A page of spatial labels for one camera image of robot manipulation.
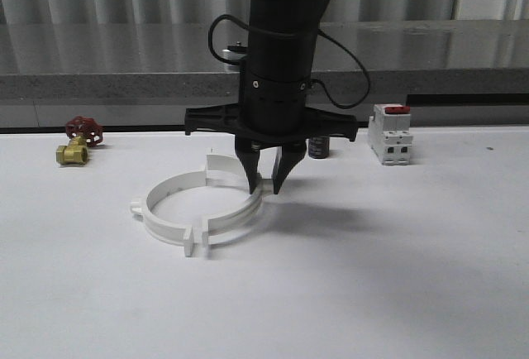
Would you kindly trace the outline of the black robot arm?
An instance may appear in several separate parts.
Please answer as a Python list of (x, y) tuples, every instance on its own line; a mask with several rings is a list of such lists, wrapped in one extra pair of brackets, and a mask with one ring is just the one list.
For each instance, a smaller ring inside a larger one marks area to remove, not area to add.
[(306, 105), (319, 23), (330, 0), (250, 0), (250, 25), (240, 67), (237, 103), (189, 108), (186, 134), (211, 130), (235, 137), (235, 151), (254, 191), (260, 151), (277, 150), (272, 180), (278, 192), (305, 156), (309, 138), (340, 136), (353, 141), (351, 115)]

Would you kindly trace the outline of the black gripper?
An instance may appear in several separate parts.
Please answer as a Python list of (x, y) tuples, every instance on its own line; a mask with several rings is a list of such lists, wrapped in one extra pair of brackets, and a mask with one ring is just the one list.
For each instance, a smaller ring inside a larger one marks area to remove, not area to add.
[(335, 136), (354, 141), (355, 117), (306, 106), (309, 78), (290, 83), (261, 78), (241, 63), (236, 103), (189, 108), (184, 118), (187, 135), (225, 132), (235, 136), (235, 153), (248, 180), (249, 193), (258, 180), (260, 150), (278, 147), (272, 173), (278, 194), (292, 169), (305, 157), (308, 138)]

